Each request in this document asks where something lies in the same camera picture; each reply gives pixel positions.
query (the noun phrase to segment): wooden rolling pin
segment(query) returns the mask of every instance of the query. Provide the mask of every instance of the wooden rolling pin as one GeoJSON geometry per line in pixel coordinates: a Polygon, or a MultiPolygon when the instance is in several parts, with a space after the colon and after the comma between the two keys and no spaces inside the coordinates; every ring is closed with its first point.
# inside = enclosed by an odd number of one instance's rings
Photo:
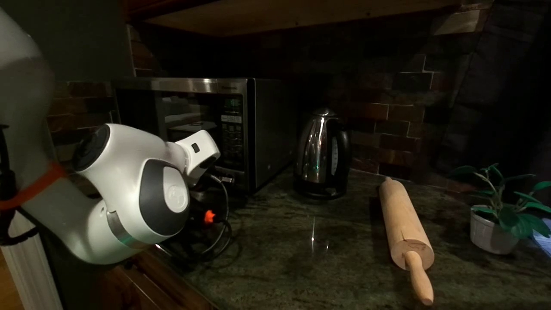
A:
{"type": "Polygon", "coordinates": [[[409,270],[416,297],[423,304],[431,304],[433,290],[425,268],[433,263],[433,251],[407,191],[400,182],[385,177],[378,196],[390,256],[395,265],[409,270]]]}

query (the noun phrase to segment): potted plant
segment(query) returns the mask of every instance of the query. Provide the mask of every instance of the potted plant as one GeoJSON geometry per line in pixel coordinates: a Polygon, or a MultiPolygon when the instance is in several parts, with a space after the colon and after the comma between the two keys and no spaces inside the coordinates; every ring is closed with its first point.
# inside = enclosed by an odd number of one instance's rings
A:
{"type": "Polygon", "coordinates": [[[469,239],[473,244],[490,253],[505,254],[519,239],[530,237],[533,232],[551,235],[551,228],[540,216],[551,215],[551,206],[533,196],[536,191],[551,187],[551,180],[538,180],[528,191],[511,191],[511,180],[535,175],[504,177],[497,163],[481,168],[471,165],[454,168],[454,175],[464,173],[478,180],[469,206],[469,239]]]}

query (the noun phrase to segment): electric kettle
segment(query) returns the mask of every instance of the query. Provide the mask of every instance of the electric kettle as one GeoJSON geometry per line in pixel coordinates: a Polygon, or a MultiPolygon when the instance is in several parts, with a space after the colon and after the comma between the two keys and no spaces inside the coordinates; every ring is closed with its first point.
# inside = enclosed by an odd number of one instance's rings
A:
{"type": "Polygon", "coordinates": [[[313,111],[297,141],[294,189],[333,197],[345,191],[349,141],[340,118],[328,108],[313,111]]]}

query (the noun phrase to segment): dark countertop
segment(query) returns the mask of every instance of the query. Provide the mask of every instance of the dark countertop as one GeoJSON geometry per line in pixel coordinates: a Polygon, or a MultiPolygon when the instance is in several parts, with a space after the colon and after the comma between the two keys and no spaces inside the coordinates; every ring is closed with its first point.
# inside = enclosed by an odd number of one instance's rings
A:
{"type": "MultiPolygon", "coordinates": [[[[330,201],[292,191],[280,173],[235,210],[235,242],[182,277],[220,308],[414,308],[392,263],[376,199],[381,179],[350,172],[330,201]]],[[[407,184],[435,251],[426,270],[440,308],[551,308],[551,259],[533,244],[495,256],[468,239],[468,206],[437,185],[407,184]]]]}

